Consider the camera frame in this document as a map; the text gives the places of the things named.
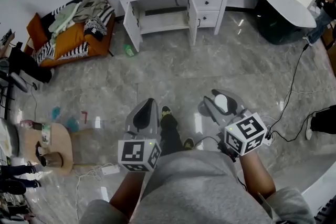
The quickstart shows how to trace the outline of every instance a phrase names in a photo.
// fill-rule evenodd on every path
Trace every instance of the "white desk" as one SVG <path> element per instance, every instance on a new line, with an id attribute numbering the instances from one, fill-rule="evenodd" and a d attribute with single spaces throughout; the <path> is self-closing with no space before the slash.
<path id="1" fill-rule="evenodd" d="M 315 28 L 316 22 L 308 9 L 297 0 L 267 0 L 287 21 L 297 27 Z"/>

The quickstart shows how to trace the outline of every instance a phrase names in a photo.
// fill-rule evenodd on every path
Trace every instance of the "black and white checkered cloth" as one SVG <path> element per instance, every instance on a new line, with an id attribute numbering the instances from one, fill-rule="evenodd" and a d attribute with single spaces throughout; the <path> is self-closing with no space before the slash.
<path id="1" fill-rule="evenodd" d="M 76 57 L 86 57 L 89 51 L 89 44 L 87 42 L 82 43 L 75 49 L 62 55 L 58 60 L 71 59 Z M 32 58 L 40 65 L 45 59 L 55 58 L 55 46 L 50 42 L 45 43 L 38 51 L 33 51 Z"/>
<path id="2" fill-rule="evenodd" d="M 38 65 L 40 65 L 45 59 L 54 59 L 55 45 L 48 41 L 38 51 L 34 50 L 31 56 Z"/>
<path id="3" fill-rule="evenodd" d="M 88 55 L 89 43 L 86 41 L 79 45 L 77 48 L 67 52 L 59 58 L 59 60 L 71 59 L 76 57 L 85 57 Z"/>
<path id="4" fill-rule="evenodd" d="M 52 15 L 58 14 L 61 9 L 63 9 L 66 5 L 60 6 L 59 8 L 56 8 L 54 11 L 51 12 Z"/>
<path id="5" fill-rule="evenodd" d="M 98 13 L 97 17 L 86 21 L 84 25 L 84 35 L 93 35 L 96 40 L 101 41 L 103 36 L 107 35 L 106 25 L 109 22 L 113 12 L 114 8 L 112 8 L 111 5 L 107 3 L 106 8 Z"/>

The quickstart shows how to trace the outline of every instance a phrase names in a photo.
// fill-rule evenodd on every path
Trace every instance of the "small blue object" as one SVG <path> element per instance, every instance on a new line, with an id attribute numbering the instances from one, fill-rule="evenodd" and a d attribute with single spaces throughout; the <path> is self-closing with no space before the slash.
<path id="1" fill-rule="evenodd" d="M 77 120 L 74 117 L 71 117 L 70 119 L 68 119 L 67 124 L 66 124 L 66 128 L 69 129 L 71 131 L 71 133 L 75 133 L 79 131 L 79 125 Z"/>
<path id="2" fill-rule="evenodd" d="M 52 121 L 55 121 L 57 119 L 57 117 L 59 116 L 61 112 L 61 108 L 59 106 L 56 106 L 53 108 L 53 111 L 51 113 L 52 115 Z"/>

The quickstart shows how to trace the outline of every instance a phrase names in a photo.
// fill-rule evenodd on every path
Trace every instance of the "drawer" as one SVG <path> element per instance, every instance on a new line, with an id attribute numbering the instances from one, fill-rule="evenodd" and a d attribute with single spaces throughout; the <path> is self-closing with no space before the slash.
<path id="1" fill-rule="evenodd" d="M 219 11 L 198 12 L 197 19 L 199 27 L 215 27 Z"/>
<path id="2" fill-rule="evenodd" d="M 222 0 L 194 0 L 196 9 L 202 10 L 220 10 Z"/>

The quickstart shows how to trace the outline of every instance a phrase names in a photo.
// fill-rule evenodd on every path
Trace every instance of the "pink object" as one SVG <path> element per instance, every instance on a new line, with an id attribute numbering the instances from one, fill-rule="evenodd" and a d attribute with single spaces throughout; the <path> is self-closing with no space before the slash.
<path id="1" fill-rule="evenodd" d="M 20 126 L 26 129 L 32 129 L 34 122 L 32 120 L 20 121 Z"/>
<path id="2" fill-rule="evenodd" d="M 87 118 L 88 118 L 88 113 L 86 111 L 82 111 L 82 114 L 85 115 L 84 124 L 86 124 L 86 121 L 87 121 Z"/>

